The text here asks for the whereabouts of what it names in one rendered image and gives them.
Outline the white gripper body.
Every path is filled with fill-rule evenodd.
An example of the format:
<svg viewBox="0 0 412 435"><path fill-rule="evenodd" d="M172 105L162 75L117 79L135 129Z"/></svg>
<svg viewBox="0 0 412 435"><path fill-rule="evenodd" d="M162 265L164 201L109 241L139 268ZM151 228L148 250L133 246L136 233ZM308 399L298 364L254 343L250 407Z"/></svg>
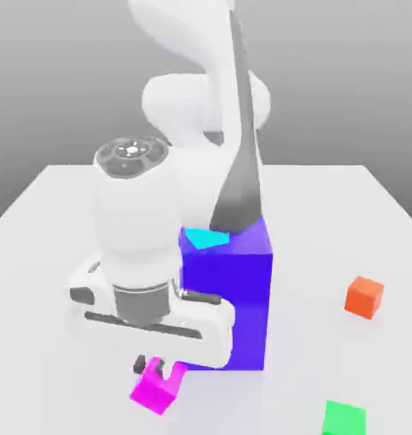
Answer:
<svg viewBox="0 0 412 435"><path fill-rule="evenodd" d="M125 359L160 357L221 369L233 348L234 307L177 296L68 296L65 324L72 334L93 345L104 345Z"/></svg>

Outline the small magenta cube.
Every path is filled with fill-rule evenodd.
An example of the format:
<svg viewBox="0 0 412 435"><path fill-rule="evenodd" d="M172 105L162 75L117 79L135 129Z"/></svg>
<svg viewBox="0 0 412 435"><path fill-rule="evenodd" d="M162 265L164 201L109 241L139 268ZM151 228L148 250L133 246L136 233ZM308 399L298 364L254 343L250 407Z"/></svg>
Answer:
<svg viewBox="0 0 412 435"><path fill-rule="evenodd" d="M188 366L176 362L169 379L162 379L156 373L156 366L160 358L154 357L146 360L146 366L142 374L138 375L137 382L130 394L130 399L143 407L163 415L178 396Z"/></svg>

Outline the small cyan cube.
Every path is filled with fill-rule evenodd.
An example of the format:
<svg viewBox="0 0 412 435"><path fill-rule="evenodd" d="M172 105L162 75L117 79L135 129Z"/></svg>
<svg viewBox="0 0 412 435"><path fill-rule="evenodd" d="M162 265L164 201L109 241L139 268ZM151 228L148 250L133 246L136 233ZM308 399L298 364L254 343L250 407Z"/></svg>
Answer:
<svg viewBox="0 0 412 435"><path fill-rule="evenodd" d="M211 231L209 229L187 228L184 230L184 233L197 250L222 246L230 242L229 233Z"/></svg>

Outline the small orange cube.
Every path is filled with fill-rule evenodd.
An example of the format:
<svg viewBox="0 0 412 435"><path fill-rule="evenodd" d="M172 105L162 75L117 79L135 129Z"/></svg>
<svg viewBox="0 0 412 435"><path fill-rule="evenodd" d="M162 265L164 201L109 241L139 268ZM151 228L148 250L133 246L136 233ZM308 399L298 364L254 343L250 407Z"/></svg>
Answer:
<svg viewBox="0 0 412 435"><path fill-rule="evenodd" d="M385 286L357 276L347 288L344 309L365 319L372 319L381 305Z"/></svg>

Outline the small green cube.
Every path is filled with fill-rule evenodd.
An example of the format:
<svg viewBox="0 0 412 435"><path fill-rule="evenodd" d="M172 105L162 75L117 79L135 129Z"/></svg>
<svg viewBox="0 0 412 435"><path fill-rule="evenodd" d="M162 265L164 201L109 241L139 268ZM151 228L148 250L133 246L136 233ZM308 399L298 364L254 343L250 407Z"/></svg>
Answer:
<svg viewBox="0 0 412 435"><path fill-rule="evenodd" d="M366 410L328 400L321 435L366 435Z"/></svg>

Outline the large blue box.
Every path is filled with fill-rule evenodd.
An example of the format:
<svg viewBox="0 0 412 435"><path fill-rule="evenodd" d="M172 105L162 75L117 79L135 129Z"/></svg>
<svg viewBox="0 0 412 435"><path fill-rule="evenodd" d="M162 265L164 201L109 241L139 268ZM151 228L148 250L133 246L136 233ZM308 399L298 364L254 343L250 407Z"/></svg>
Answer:
<svg viewBox="0 0 412 435"><path fill-rule="evenodd" d="M260 218L229 242L198 250L184 231L182 282L190 291L217 294L235 308L233 350L225 370L264 369L273 249Z"/></svg>

